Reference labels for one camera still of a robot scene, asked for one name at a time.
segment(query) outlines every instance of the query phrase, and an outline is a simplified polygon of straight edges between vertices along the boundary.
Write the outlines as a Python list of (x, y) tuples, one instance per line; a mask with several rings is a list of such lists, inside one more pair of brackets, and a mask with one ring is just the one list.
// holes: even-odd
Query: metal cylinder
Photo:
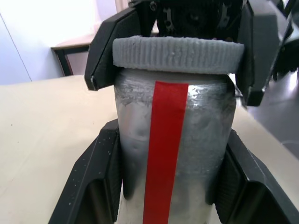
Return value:
[(227, 75), (133, 69), (123, 69), (114, 86), (124, 169), (118, 224), (142, 224), (156, 81), (189, 84), (168, 224), (208, 224), (235, 113), (234, 85)]

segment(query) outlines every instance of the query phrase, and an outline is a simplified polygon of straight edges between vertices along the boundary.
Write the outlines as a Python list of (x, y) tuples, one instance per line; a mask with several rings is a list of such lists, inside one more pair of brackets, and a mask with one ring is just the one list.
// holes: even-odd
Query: red tape strip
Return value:
[(143, 224), (168, 224), (188, 84), (156, 82), (149, 136)]

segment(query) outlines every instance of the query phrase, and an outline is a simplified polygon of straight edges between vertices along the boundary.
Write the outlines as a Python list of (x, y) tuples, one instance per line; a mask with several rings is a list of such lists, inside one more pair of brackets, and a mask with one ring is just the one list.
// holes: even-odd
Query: gray floor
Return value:
[(248, 107), (261, 123), (299, 159), (299, 87), (297, 72), (271, 81), (259, 107)]

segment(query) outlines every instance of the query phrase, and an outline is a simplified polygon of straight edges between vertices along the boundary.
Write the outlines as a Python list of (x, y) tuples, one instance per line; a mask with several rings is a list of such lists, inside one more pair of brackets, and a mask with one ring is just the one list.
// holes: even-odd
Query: table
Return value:
[(52, 47), (60, 62), (62, 71), (65, 76), (73, 75), (70, 62), (67, 58), (68, 54), (88, 52), (89, 45), (95, 34), (84, 35), (79, 38), (71, 39)]
[[(113, 87), (88, 91), (70, 76), (0, 86), (0, 95), (0, 223), (46, 224), (75, 161), (117, 118)], [(299, 161), (242, 107), (233, 128), (299, 209)]]

